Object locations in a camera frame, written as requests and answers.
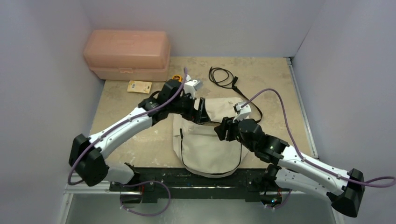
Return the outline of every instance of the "black zipper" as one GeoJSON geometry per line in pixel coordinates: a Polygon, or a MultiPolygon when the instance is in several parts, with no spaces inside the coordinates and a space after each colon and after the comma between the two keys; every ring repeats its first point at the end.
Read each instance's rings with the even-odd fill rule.
{"type": "MultiPolygon", "coordinates": [[[[182,157],[182,163],[183,163],[183,165],[184,165],[185,167],[187,167],[188,169],[191,169],[190,167],[188,167],[188,166],[184,163],[184,160],[183,160],[183,131],[182,131],[182,129],[180,129],[180,139],[181,139],[181,140],[180,140],[180,154],[181,154],[181,157],[182,157]]],[[[238,166],[240,165],[241,162],[242,162],[242,143],[240,144],[240,155],[239,155],[239,162],[238,162],[238,165],[237,165],[234,169],[232,169],[232,170],[230,170],[230,171],[228,171],[228,172],[217,173],[217,174],[210,174],[210,175],[218,175],[218,176],[220,176],[220,175],[227,174],[227,173],[229,173],[229,172],[235,170],[236,168],[238,168],[238,166]]]]}

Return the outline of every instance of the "yellow package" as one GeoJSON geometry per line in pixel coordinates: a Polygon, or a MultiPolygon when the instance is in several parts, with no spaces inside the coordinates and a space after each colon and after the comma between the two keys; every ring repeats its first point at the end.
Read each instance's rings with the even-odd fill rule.
{"type": "Polygon", "coordinates": [[[129,81],[128,92],[150,93],[151,82],[129,81]]]}

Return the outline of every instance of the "white fabric bag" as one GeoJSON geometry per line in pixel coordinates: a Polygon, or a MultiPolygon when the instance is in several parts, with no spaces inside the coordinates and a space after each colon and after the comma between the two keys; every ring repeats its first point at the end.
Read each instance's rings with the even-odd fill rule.
{"type": "Polygon", "coordinates": [[[197,175],[220,178],[231,175],[248,154],[237,141],[220,141],[214,127],[223,117],[234,117],[233,106],[243,100],[234,98],[206,99],[210,125],[197,125],[175,114],[173,119],[173,150],[185,168],[197,175]]]}

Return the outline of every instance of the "table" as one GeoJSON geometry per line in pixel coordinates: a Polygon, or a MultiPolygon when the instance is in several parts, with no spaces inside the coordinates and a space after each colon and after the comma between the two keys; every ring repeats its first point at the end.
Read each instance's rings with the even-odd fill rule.
{"type": "MultiPolygon", "coordinates": [[[[301,113],[296,90],[285,58],[256,57],[171,57],[169,77],[183,74],[187,67],[189,75],[201,79],[204,86],[196,97],[223,98],[240,97],[230,89],[223,89],[209,81],[210,67],[221,67],[230,70],[239,80],[238,88],[247,96],[252,97],[264,88],[274,88],[282,96],[288,116],[291,132],[299,149],[311,155],[310,144],[305,131],[305,123],[301,113]]],[[[226,74],[216,72],[221,80],[226,74]]],[[[128,81],[105,82],[100,102],[93,120],[91,134],[97,133],[130,113],[139,102],[149,94],[127,92],[128,81]]],[[[160,90],[163,83],[153,83],[151,92],[160,90]]],[[[254,100],[263,112],[260,122],[265,133],[274,135],[291,143],[286,131],[282,108],[275,93],[266,92],[254,100]]],[[[259,118],[257,110],[252,107],[251,118],[259,118]]],[[[172,148],[172,122],[170,115],[155,126],[146,129],[117,148],[108,158],[110,162],[129,162],[137,167],[183,167],[172,148]]],[[[266,168],[267,164],[249,153],[240,168],[266,168]]]]}

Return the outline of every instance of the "gray floor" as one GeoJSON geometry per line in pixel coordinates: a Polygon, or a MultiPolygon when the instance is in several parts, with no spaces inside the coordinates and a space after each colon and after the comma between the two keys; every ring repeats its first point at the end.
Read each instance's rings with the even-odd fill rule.
{"type": "MultiPolygon", "coordinates": [[[[135,210],[153,212],[157,204],[139,204],[135,210]]],[[[171,206],[156,217],[141,217],[120,210],[119,195],[74,195],[68,224],[334,224],[329,206],[309,195],[292,194],[287,205],[275,212],[261,203],[243,200],[172,199],[171,206]]]]}

